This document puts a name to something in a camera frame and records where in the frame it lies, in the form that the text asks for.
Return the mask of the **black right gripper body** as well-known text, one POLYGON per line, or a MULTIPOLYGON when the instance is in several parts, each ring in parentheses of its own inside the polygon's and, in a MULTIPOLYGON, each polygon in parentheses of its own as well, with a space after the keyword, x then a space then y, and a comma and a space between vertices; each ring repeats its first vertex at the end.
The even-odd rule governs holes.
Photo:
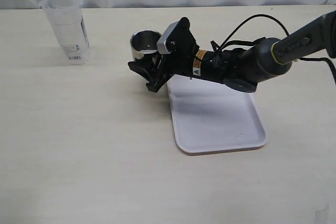
POLYGON ((174 75, 192 77, 193 63, 198 48, 185 54, 181 51, 157 57, 149 69, 149 81, 146 84, 150 92, 157 93, 174 75))

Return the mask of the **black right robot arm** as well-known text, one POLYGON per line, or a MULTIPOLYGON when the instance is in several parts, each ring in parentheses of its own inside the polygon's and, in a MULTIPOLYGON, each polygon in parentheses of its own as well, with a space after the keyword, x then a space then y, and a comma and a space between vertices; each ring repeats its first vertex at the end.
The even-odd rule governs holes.
POLYGON ((296 60, 311 61, 312 54, 325 50, 322 58, 335 72, 335 12, 314 19, 285 38, 261 37, 255 41, 212 42, 202 50, 182 17, 152 42, 153 49, 128 62, 131 71, 146 80, 151 92, 158 92, 173 76, 184 76, 223 84, 244 93, 256 91, 259 83, 287 73, 296 60))

